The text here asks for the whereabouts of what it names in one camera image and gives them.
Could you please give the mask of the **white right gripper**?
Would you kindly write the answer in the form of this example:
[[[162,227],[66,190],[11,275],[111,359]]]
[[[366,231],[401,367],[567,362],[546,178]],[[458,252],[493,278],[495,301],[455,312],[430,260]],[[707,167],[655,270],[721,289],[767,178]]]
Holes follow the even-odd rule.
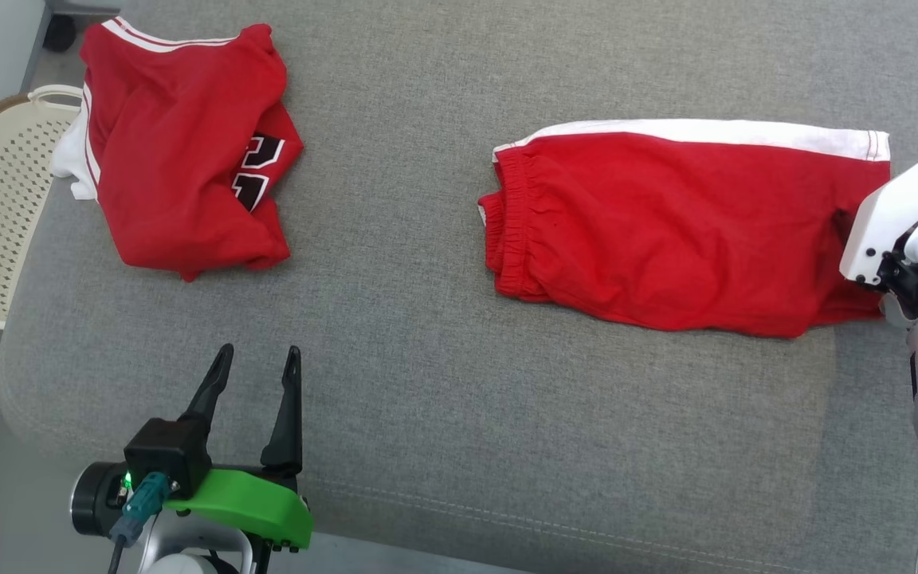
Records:
[[[863,285],[881,283],[885,251],[918,225],[918,163],[878,188],[861,203],[841,256],[839,273]]]

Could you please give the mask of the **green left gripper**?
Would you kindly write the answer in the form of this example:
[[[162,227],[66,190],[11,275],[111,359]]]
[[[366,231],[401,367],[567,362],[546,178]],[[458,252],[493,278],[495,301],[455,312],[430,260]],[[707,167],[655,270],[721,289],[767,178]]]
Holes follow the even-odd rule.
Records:
[[[207,458],[215,408],[218,397],[225,392],[233,357],[232,343],[223,344],[189,406],[179,416],[188,432],[183,453],[190,460]],[[281,385],[283,399],[260,462],[266,472],[277,474],[281,481],[295,481],[303,469],[302,356],[298,346],[291,346],[288,352]],[[314,532],[313,516],[296,491],[237,469],[212,469],[193,497],[169,497],[163,506],[171,511],[189,511],[192,516],[300,551],[310,548]]]

